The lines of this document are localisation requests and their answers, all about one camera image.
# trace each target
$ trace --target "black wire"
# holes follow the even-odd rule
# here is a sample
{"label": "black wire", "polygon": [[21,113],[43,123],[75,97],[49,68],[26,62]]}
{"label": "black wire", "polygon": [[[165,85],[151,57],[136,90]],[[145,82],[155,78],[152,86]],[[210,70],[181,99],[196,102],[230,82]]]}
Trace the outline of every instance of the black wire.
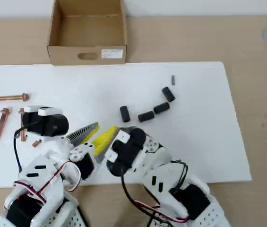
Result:
{"label": "black wire", "polygon": [[24,129],[27,129],[28,127],[34,125],[34,124],[37,124],[37,123],[40,123],[40,121],[38,122],[34,122],[34,123],[31,123],[31,124],[28,124],[26,126],[23,126],[21,128],[19,128],[18,130],[15,131],[15,134],[14,134],[14,151],[15,151],[15,156],[16,156],[16,160],[17,160],[17,164],[18,164],[18,168],[19,168],[19,173],[22,172],[22,166],[20,164],[20,160],[19,160],[19,156],[18,156],[18,152],[17,152],[17,135]]}
{"label": "black wire", "polygon": [[125,181],[124,181],[124,174],[125,174],[125,169],[122,167],[121,168],[121,183],[122,183],[122,187],[123,187],[123,190],[125,192],[125,195],[127,196],[128,200],[137,208],[139,209],[141,212],[143,212],[144,214],[148,215],[149,217],[151,217],[152,219],[155,219],[161,223],[166,223],[168,224],[170,227],[173,227],[173,225],[170,223],[170,221],[167,221],[167,220],[163,220],[159,217],[157,217],[156,215],[154,214],[151,214],[150,212],[148,212],[147,210],[141,208],[140,206],[138,206],[135,201],[133,200],[133,198],[129,195],[129,192],[126,188],[126,185],[125,185]]}
{"label": "black wire", "polygon": [[147,226],[146,227],[150,227],[151,226],[151,223],[153,221],[153,218],[151,217],[147,223]]}
{"label": "black wire", "polygon": [[184,183],[184,181],[186,179],[187,172],[188,172],[188,165],[185,162],[182,162],[181,160],[171,161],[171,163],[183,164],[183,169],[182,169],[182,172],[181,172],[181,177],[180,177],[178,183],[176,184],[176,186],[172,189],[172,192],[173,193],[176,193],[181,188],[182,184]]}

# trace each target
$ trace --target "cardboard box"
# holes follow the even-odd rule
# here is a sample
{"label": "cardboard box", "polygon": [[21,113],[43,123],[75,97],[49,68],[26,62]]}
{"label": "cardboard box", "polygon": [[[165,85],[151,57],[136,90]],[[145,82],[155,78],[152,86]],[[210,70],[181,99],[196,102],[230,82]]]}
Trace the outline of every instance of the cardboard box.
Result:
{"label": "cardboard box", "polygon": [[124,64],[123,0],[55,0],[47,50],[53,65]]}

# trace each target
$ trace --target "copper screw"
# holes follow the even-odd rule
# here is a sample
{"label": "copper screw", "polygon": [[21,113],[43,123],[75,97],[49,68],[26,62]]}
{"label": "copper screw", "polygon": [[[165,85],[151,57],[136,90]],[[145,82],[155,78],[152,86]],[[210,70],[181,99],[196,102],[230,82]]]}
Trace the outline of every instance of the copper screw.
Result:
{"label": "copper screw", "polygon": [[40,143],[42,143],[42,140],[36,140],[34,143],[33,143],[33,147],[37,147]]}
{"label": "copper screw", "polygon": [[23,100],[26,102],[29,99],[29,95],[26,93],[23,93],[21,96],[0,96],[0,101],[6,101],[6,100]]}
{"label": "copper screw", "polygon": [[1,137],[4,125],[5,125],[5,121],[6,121],[7,116],[9,115],[10,112],[9,112],[8,108],[3,108],[1,110],[1,113],[2,113],[2,116],[0,118],[0,137]]}
{"label": "copper screw", "polygon": [[[22,122],[22,119],[23,119],[23,115],[24,115],[24,108],[21,108],[20,110],[19,110],[19,114],[21,114],[21,127],[23,127],[23,122]],[[20,132],[20,134],[21,134],[21,141],[26,141],[26,136],[25,136],[25,129],[24,130],[22,130],[21,132]]]}

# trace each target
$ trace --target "box handle hole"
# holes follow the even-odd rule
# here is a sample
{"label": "box handle hole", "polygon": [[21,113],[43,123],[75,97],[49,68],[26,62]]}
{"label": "box handle hole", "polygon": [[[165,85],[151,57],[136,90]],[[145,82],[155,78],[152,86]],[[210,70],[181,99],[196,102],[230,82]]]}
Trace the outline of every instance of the box handle hole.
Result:
{"label": "box handle hole", "polygon": [[78,58],[80,60],[95,60],[97,59],[96,53],[79,53]]}

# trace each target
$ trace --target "sticker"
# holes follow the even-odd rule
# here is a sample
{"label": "sticker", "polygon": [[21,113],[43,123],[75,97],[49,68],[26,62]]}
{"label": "sticker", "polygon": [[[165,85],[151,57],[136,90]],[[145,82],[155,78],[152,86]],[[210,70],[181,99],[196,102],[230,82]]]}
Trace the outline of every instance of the sticker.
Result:
{"label": "sticker", "polygon": [[102,59],[120,59],[123,58],[123,50],[102,50]]}

